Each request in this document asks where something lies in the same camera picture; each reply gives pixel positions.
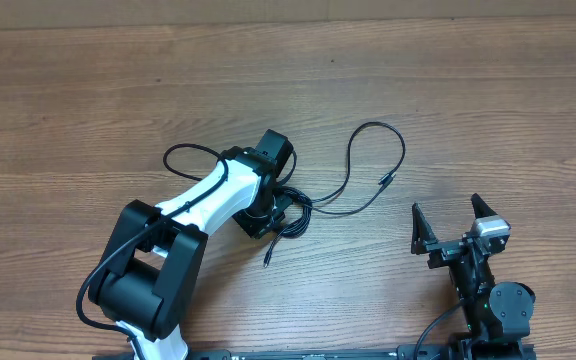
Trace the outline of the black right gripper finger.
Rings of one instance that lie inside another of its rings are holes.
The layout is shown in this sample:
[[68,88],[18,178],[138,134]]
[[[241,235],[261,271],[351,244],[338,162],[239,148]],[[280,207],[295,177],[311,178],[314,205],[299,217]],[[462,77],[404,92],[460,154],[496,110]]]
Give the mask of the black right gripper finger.
[[474,193],[470,197],[470,201],[476,219],[491,217],[494,215],[494,211],[488,206],[488,204],[481,198],[478,193]]
[[413,230],[411,239],[411,253],[425,254],[429,249],[438,243],[432,227],[427,222],[420,205],[412,205]]

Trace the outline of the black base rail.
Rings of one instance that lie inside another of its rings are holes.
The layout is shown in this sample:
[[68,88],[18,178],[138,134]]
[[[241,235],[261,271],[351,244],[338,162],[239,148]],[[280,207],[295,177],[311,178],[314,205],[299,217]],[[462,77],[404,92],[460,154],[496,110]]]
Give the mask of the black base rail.
[[[415,345],[400,345],[396,349],[386,350],[310,350],[310,351],[264,351],[264,352],[230,352],[228,350],[193,351],[186,357],[190,360],[455,360],[455,359],[478,359],[478,360],[519,360],[537,359],[532,346],[526,346],[523,354],[518,349],[497,346],[484,350],[484,347],[473,347],[473,354],[464,357],[449,346],[423,345],[414,357]],[[133,359],[129,353],[117,355],[93,356],[93,360],[127,360]]]

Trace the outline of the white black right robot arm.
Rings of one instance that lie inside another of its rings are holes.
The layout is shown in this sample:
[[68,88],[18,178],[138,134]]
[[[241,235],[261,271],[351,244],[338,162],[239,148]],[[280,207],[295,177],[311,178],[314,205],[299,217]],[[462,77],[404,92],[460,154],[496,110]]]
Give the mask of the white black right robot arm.
[[[511,225],[478,195],[470,198],[475,219],[457,240],[441,242],[421,207],[412,205],[411,252],[427,254],[431,269],[447,267],[458,303],[439,315],[419,336],[414,359],[508,359],[537,357],[523,339],[531,332],[536,295],[519,282],[495,281],[489,258],[501,253],[509,241]],[[446,344],[426,346],[429,333],[444,319],[461,310],[468,330],[454,333]]]

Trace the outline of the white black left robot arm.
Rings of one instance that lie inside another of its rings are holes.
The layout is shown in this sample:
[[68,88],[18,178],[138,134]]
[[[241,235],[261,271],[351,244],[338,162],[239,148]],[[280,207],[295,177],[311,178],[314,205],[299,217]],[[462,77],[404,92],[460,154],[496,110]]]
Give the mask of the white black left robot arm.
[[207,240],[228,219],[251,238],[276,230],[289,206],[279,175],[293,153],[267,131],[254,148],[217,154],[215,169],[183,194],[155,206],[134,200],[116,222],[99,264],[84,280],[76,309],[89,299],[124,334],[130,359],[183,359],[179,323],[186,314]]

